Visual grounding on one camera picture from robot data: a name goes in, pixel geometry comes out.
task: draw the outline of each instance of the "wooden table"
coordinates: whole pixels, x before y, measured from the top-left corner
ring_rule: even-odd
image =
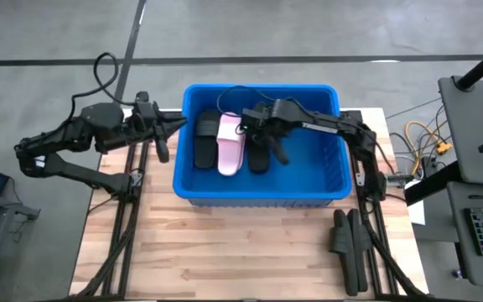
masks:
[[[396,165],[383,110],[361,110],[365,123],[377,132],[383,151]],[[348,298],[339,258],[327,252],[327,242],[334,225],[333,211],[357,208],[355,190],[348,198],[319,209],[193,207],[173,192],[177,143],[178,135],[174,135],[168,144],[171,160],[167,164],[159,163],[155,148],[149,149],[128,299]],[[122,172],[126,156],[126,148],[103,156],[100,171]],[[380,154],[377,159],[380,170],[389,172]],[[396,189],[388,193],[402,195]],[[91,206],[108,197],[106,192],[96,191]],[[110,201],[89,215],[71,294],[83,289],[106,259],[116,208],[117,202]],[[393,257],[413,283],[427,292],[406,204],[387,198],[382,212]],[[383,263],[377,259],[382,286],[388,293]],[[370,281],[368,268],[366,276]],[[373,297],[372,286],[357,297]]]

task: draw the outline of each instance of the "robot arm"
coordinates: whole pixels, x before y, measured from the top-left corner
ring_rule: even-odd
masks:
[[[280,138],[293,128],[340,135],[350,152],[362,162],[365,171],[366,197],[374,201],[385,200],[385,175],[377,168],[376,133],[362,122],[347,114],[334,117],[305,110],[295,99],[278,99],[262,111],[243,109],[241,129],[251,139],[265,142],[282,164],[288,163]]]
[[[70,150],[83,152],[91,147],[101,154],[135,143],[153,140],[159,161],[169,161],[167,139],[186,123],[179,112],[161,112],[156,102],[148,102],[148,93],[139,92],[132,115],[124,119],[122,109],[115,103],[98,103],[85,107],[78,117],[64,122],[49,133],[23,138],[14,146],[20,169],[31,177],[58,175],[89,185],[104,188],[117,198],[131,195],[140,174],[103,174],[101,172],[66,163],[57,152]]]

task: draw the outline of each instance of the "black cable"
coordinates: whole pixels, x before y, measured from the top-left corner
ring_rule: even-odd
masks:
[[[394,168],[393,168],[393,167],[392,167],[392,165],[391,165],[391,162],[389,162],[389,160],[387,159],[387,156],[386,156],[386,155],[385,155],[385,153],[383,152],[382,146],[380,146],[380,145],[379,145],[379,143],[378,143],[378,142],[376,142],[375,140],[374,140],[374,143],[376,143],[376,146],[377,146],[377,148],[379,149],[379,152],[381,152],[381,153],[382,153],[383,160],[385,160],[385,163],[387,163],[387,166],[388,166],[388,167],[389,167],[389,169],[391,170],[391,173],[392,173],[392,174],[396,174],[396,172],[394,172]]]
[[[437,146],[434,146],[432,148],[432,150],[429,152],[429,155],[428,155],[428,158],[431,159],[432,158],[432,154],[434,153],[435,149],[437,148]]]
[[[87,211],[87,215],[91,214],[91,212],[92,212],[92,211],[94,211],[95,209],[97,209],[97,208],[99,208],[99,207],[101,207],[101,206],[105,205],[107,202],[109,202],[109,201],[113,200],[114,198],[115,198],[114,196],[111,196],[111,197],[109,197],[109,199],[108,199],[108,200],[105,200],[105,201],[103,201],[103,202],[101,202],[101,203],[97,204],[96,206],[93,206],[91,209],[89,209],[89,210]]]
[[[392,198],[396,198],[396,199],[401,200],[401,201],[405,201],[405,198],[400,197],[398,195],[386,193],[385,196],[392,197]]]
[[[100,60],[105,57],[105,56],[110,56],[114,61],[114,64],[115,64],[115,73],[113,74],[113,76],[111,77],[111,79],[109,79],[109,81],[107,81],[105,84],[101,83],[101,81],[99,81],[99,77],[98,77],[98,65],[100,64]],[[75,94],[73,95],[70,100],[71,100],[71,109],[70,109],[70,114],[68,115],[68,117],[53,131],[50,131],[48,133],[42,133],[41,134],[41,137],[40,137],[40,141],[44,141],[46,140],[47,138],[50,138],[52,136],[54,136],[56,133],[58,133],[60,130],[63,130],[63,129],[66,129],[66,126],[68,126],[68,124],[70,123],[70,121],[72,120],[72,117],[74,116],[74,113],[75,113],[75,100],[78,99],[78,98],[81,98],[81,97],[86,97],[86,96],[92,96],[100,91],[104,91],[108,96],[110,96],[111,94],[109,94],[106,90],[107,87],[109,87],[118,77],[118,65],[117,65],[117,62],[116,62],[116,59],[114,59],[115,56],[110,54],[110,53],[103,53],[101,55],[99,55],[96,60],[94,61],[94,66],[93,66],[93,74],[94,74],[94,77],[97,79],[96,82],[100,85],[99,87],[91,90],[91,91],[87,91],[87,92],[82,92],[82,93],[78,93],[78,94]]]
[[[423,147],[423,139],[424,139],[425,137],[427,137],[427,136],[430,136],[430,137],[431,137],[431,136],[432,136],[432,133],[425,133],[425,134],[423,134],[423,135],[420,137],[420,139],[418,140],[418,146],[419,146],[419,147],[421,147],[423,151],[424,151],[424,150],[425,150],[427,147],[431,147],[431,146],[434,146],[434,145],[436,145],[436,147],[438,147],[438,146],[439,146],[439,145],[437,144],[437,142],[435,142],[435,143],[431,143],[431,144],[429,144],[429,145],[426,145],[426,147]],[[434,133],[434,136],[435,136],[435,138],[439,138],[440,140],[443,140],[443,138],[441,138],[441,137],[440,137],[438,134],[435,134],[435,133]]]
[[[97,58],[97,60],[99,61],[99,60],[103,59],[103,58],[104,58],[104,57],[106,57],[106,56],[108,56],[108,57],[109,57],[109,58],[110,58],[110,59],[113,61],[113,67],[114,67],[114,69],[115,69],[113,74],[115,75],[115,79],[116,79],[116,78],[118,77],[118,64],[117,64],[117,58],[115,57],[115,55],[114,55],[114,54],[112,54],[112,53],[109,53],[109,52],[105,52],[105,53],[101,54],[101,55],[100,55],[100,56]],[[94,72],[93,72],[93,73],[94,73],[94,78],[95,78],[95,80],[96,80],[96,83],[98,83],[98,86],[100,86],[100,87],[101,87],[101,89],[104,91],[104,93],[106,93],[106,94],[107,94],[107,96],[109,96],[109,97],[110,97],[110,98],[111,98],[113,101],[115,101],[115,102],[117,102],[117,103],[119,103],[119,104],[121,104],[121,105],[126,105],[126,106],[135,106],[135,105],[136,105],[136,103],[135,103],[135,102],[124,102],[124,101],[121,101],[121,100],[119,100],[119,99],[115,98],[115,96],[113,96],[113,95],[112,95],[112,94],[111,94],[111,93],[110,93],[110,92],[107,90],[107,87],[108,87],[109,85],[111,85],[111,84],[109,84],[109,85],[105,86],[105,85],[104,85],[104,84],[101,82],[101,80],[100,80],[100,76],[98,76],[98,64],[96,64],[96,62],[95,62],[95,65],[94,65]]]
[[[16,200],[18,200],[18,203],[20,205],[23,205],[23,201],[20,199],[20,196],[16,192],[16,180],[13,177],[9,177],[9,179],[13,182],[12,187],[13,187],[14,196],[16,196]]]
[[[217,100],[216,100],[216,105],[217,105],[217,111],[219,111],[221,114],[225,114],[226,116],[228,117],[239,117],[239,115],[237,114],[230,114],[228,112],[224,112],[223,110],[221,110],[221,107],[219,105],[219,102],[221,100],[221,98],[228,92],[228,91],[231,91],[232,89],[235,89],[235,88],[245,88],[245,89],[249,89],[249,90],[252,90],[252,91],[255,91],[259,96],[265,98],[266,100],[268,101],[271,101],[271,102],[275,102],[276,100],[269,97],[269,96],[266,96],[265,94],[263,94],[261,91],[259,91],[258,89],[256,88],[253,88],[253,87],[249,87],[249,86],[244,86],[244,85],[235,85],[235,86],[231,86],[231,87],[228,87],[226,88],[224,91],[222,91],[220,93],[220,95],[217,97]]]
[[[361,215],[367,217],[367,214],[363,213],[362,210],[361,210]],[[396,280],[400,283],[400,285],[402,285],[402,288],[406,292],[406,295],[425,296],[425,293],[423,293],[420,289],[417,289],[415,284],[411,282],[408,276],[402,271],[400,266],[398,266],[398,263],[396,262],[396,260],[392,258],[390,251],[385,248],[383,243],[380,241],[380,238],[378,238],[376,232],[374,231],[370,223],[370,220],[368,219],[363,220],[363,224],[365,225],[366,230],[368,231],[368,235],[370,236],[372,244],[379,252],[380,256],[383,259],[383,262],[387,265],[388,269],[395,276]]]
[[[390,116],[388,116],[388,117],[385,117],[385,119],[389,119],[389,118],[391,118],[391,117],[398,116],[398,115],[403,114],[403,113],[405,113],[405,112],[410,112],[410,111],[415,110],[415,109],[417,109],[417,108],[420,108],[420,107],[422,107],[422,106],[426,106],[426,105],[428,105],[428,104],[431,104],[431,103],[433,103],[433,102],[436,102],[436,101],[438,101],[438,100],[440,100],[440,99],[441,99],[441,97],[438,97],[438,98],[436,98],[436,99],[433,99],[432,101],[428,101],[428,102],[422,103],[422,104],[420,104],[420,105],[417,105],[417,106],[415,106],[415,107],[411,107],[411,108],[409,108],[409,109],[406,109],[406,110],[404,110],[404,111],[400,111],[400,112],[394,113],[394,114],[392,114],[392,115],[390,115]]]
[[[141,172],[141,174],[143,174],[143,176],[141,177],[141,179],[139,179],[139,181],[136,183],[136,185],[139,185],[140,183],[142,183],[142,182],[143,182],[143,178],[144,178],[144,171],[143,171],[143,169],[136,168],[136,169],[132,169],[132,170],[130,170],[130,172],[128,172],[128,173],[130,173],[130,174],[131,174],[131,173],[132,173],[132,172],[134,172],[134,171],[139,171],[139,172]],[[96,206],[93,206],[91,209],[89,209],[89,210],[87,211],[87,215],[91,214],[91,212],[92,212],[92,211],[94,211],[95,209],[99,208],[100,206],[105,205],[107,202],[109,202],[109,201],[111,201],[111,200],[114,200],[114,199],[115,199],[115,196],[111,196],[111,197],[110,197],[108,200],[104,200],[103,202],[101,202],[101,203],[97,204]]]
[[[373,213],[373,212],[374,212],[374,210],[376,209],[376,206],[374,206],[374,203],[373,203],[373,202],[371,202],[370,204],[372,205],[372,209],[371,209],[371,210],[369,210],[369,211],[366,213],[367,215],[370,215],[370,214],[371,214],[371,213]]]
[[[413,157],[417,157],[417,155],[413,152],[413,148],[411,148],[411,146],[409,146],[409,143],[408,141],[406,140],[405,137],[403,137],[400,133],[389,133],[389,135],[396,135],[397,137],[399,137],[403,143],[405,143],[406,147],[408,148],[409,150],[409,153],[413,156]]]
[[[13,241],[18,243],[20,242],[20,240],[22,240],[22,231],[20,231],[22,229],[22,227],[27,223],[27,222],[30,222],[30,220],[24,220],[22,222],[20,222],[20,225],[16,228],[16,230],[14,231],[10,231],[9,234],[13,234]]]
[[[446,137],[444,139],[449,139],[449,138],[452,138],[452,135],[449,135],[448,137]],[[426,147],[424,147],[424,148],[431,147],[431,146],[436,145],[436,144],[437,143],[431,143],[431,144],[426,145]],[[417,149],[417,150],[413,150],[413,152],[418,152],[418,151],[420,151],[422,149],[423,148],[420,148],[420,149]],[[409,154],[409,152],[406,152],[406,151],[397,151],[397,152],[395,152],[395,154]]]
[[[441,110],[443,109],[443,107],[444,107],[444,105],[441,105],[441,107],[439,108],[439,110],[435,114],[435,131],[437,131],[437,134],[438,134],[439,138],[441,138],[441,129],[439,129],[439,119],[438,119],[438,116],[441,113]]]
[[[421,131],[420,131],[420,133],[419,133],[419,134],[418,134],[418,136],[417,136],[417,141],[418,141],[418,138],[420,138],[420,136],[421,136],[423,133],[426,133],[426,132],[428,131],[428,127],[429,127],[429,125],[431,125],[431,124],[432,124],[432,122],[434,122],[434,121],[436,120],[437,115],[436,115],[434,118],[432,118],[432,119],[429,121],[429,123],[428,123],[428,124],[426,124],[426,128],[423,128],[423,130],[421,130]]]

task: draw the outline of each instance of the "gray floor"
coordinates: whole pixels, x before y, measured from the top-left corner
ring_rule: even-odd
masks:
[[[0,60],[94,59],[103,51],[121,59],[137,5],[138,0],[0,0]],[[148,0],[133,57],[478,54],[483,0]],[[391,115],[438,97],[438,78],[463,74],[475,63],[134,65],[124,97],[146,90],[161,107],[173,108],[194,83],[323,83],[338,91],[342,107],[383,107]],[[55,128],[68,114],[70,95],[95,86],[91,71],[75,65],[0,66],[0,171],[16,179],[27,205],[42,209],[19,243],[9,238],[6,244],[0,301],[56,299],[68,291],[91,190],[69,180],[23,176],[12,147]],[[93,102],[108,100],[97,95],[79,107]],[[406,122],[429,122],[440,106],[434,102],[387,125],[403,133]],[[419,131],[413,128],[412,136]],[[447,127],[442,135],[449,135]],[[395,151],[405,150],[392,142]],[[64,157],[92,168],[99,160],[93,152]],[[449,163],[455,156],[440,159]],[[401,170],[408,165],[399,161]],[[418,245],[432,294],[483,300],[483,288],[452,279],[457,260],[451,246]]]

